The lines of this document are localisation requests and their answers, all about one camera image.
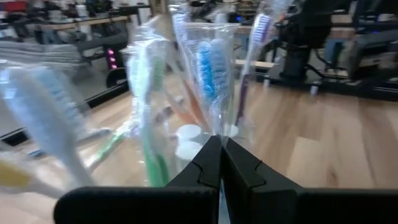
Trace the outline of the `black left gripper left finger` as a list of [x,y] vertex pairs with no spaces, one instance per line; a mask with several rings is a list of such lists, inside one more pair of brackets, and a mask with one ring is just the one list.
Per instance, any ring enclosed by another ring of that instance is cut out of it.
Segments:
[[217,223],[222,145],[212,136],[164,187],[80,187],[53,210],[61,224]]

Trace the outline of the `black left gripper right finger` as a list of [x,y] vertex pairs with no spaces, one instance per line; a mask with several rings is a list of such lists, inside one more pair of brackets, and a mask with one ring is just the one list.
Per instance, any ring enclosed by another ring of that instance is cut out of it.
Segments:
[[234,140],[223,151],[232,223],[397,224],[397,191],[302,187]]

